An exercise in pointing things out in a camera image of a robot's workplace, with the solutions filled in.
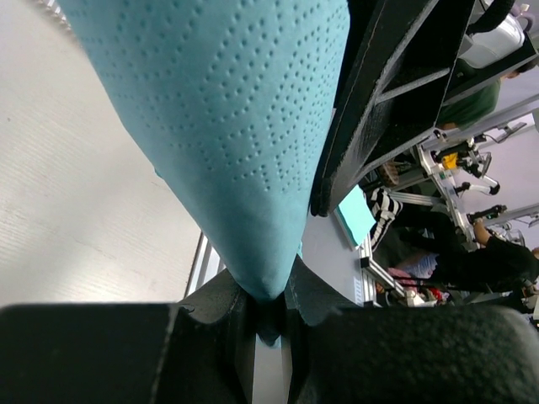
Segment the wall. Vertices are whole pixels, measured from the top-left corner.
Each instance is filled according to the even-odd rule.
[[[30,4],[0,2],[0,306],[183,297],[197,225]]]
[[[488,170],[488,176],[500,182],[501,190],[495,196],[476,192],[465,193],[462,201],[467,212],[484,210],[497,204],[507,205],[509,210],[515,210],[539,203],[539,188],[537,187],[539,133],[533,126],[531,115],[522,117],[511,124],[517,122],[526,122],[529,127],[515,133],[501,145],[490,142],[486,147],[481,148],[482,152],[492,152],[493,161]],[[499,133],[496,130],[489,132],[495,137],[499,136]],[[457,183],[464,181],[480,183],[470,174],[456,175]],[[529,247],[539,246],[539,227],[528,229],[518,222],[514,222],[513,225],[523,231]]]

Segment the black pants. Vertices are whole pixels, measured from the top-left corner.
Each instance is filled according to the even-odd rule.
[[[434,239],[417,235],[410,237],[410,243],[431,253],[465,253],[455,232],[455,225],[448,215],[440,212],[421,210],[416,205],[404,205],[403,210],[393,222],[395,227],[413,227],[431,231]]]

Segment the dotted texture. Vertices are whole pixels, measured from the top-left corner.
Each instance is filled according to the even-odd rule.
[[[301,240],[345,0],[62,0],[124,126],[260,300]]]

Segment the person in black clothing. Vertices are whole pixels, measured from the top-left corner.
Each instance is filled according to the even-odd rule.
[[[483,222],[478,221],[473,230],[482,248],[467,252],[447,215],[407,208],[394,224],[432,231],[434,239],[413,233],[407,237],[413,246],[438,254],[432,280],[458,284],[464,290],[481,290],[488,284],[493,291],[507,291],[518,288],[524,280],[533,282],[539,276],[539,248],[530,251],[503,241],[492,236]]]

